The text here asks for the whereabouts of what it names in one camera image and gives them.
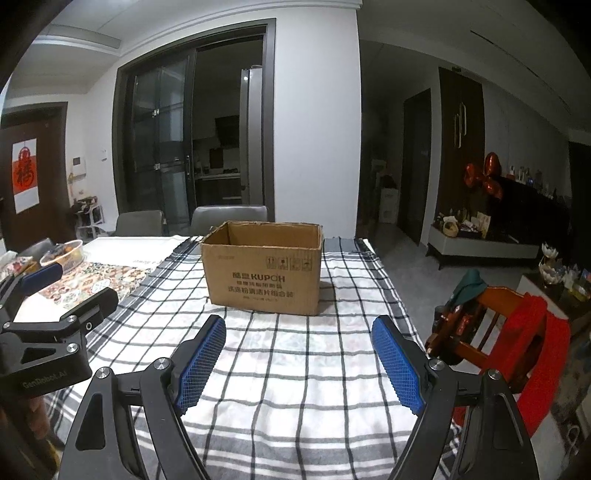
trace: gray chair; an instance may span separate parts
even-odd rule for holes
[[[115,236],[163,236],[164,214],[160,210],[126,212],[117,218]]]
[[[213,228],[227,220],[242,222],[266,222],[264,205],[221,205],[197,207],[191,220],[191,235],[207,235]]]

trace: white checkered tablecloth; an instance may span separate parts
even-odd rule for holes
[[[420,343],[417,332],[362,241],[325,240],[320,288],[314,317],[222,307],[209,301],[200,255],[173,253],[88,335],[90,366],[144,369],[216,313],[226,345],[198,405],[182,417],[213,480],[387,479],[416,417],[399,404],[370,328],[389,314]],[[89,381],[47,396],[62,440]],[[143,410],[132,413],[146,469],[163,478]],[[446,448],[436,477],[449,475],[456,446]]]

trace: red cloth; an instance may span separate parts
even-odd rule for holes
[[[568,321],[556,318],[548,312],[543,298],[526,293],[519,306],[505,321],[499,338],[480,371],[482,374],[489,368],[496,368],[506,380],[510,380],[544,318],[546,327],[540,357],[517,401],[530,437],[550,411],[558,380],[566,363],[570,342]],[[463,425],[464,413],[465,408],[456,408],[456,423]]]

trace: tall cabinet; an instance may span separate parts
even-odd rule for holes
[[[484,162],[485,119],[482,85],[439,68],[441,87],[441,169],[437,212],[448,215],[470,202],[464,184],[467,164]]]

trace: red balloon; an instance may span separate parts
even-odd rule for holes
[[[496,180],[487,178],[484,182],[482,182],[482,187],[484,188],[485,192],[488,195],[492,195],[499,200],[503,198],[503,187],[497,182]]]
[[[501,175],[501,162],[496,153],[490,152],[484,159],[484,175]]]
[[[479,167],[477,167],[473,163],[469,163],[468,165],[466,165],[464,171],[464,183],[469,189],[477,185],[480,185],[484,179],[485,176],[482,174],[482,171]]]

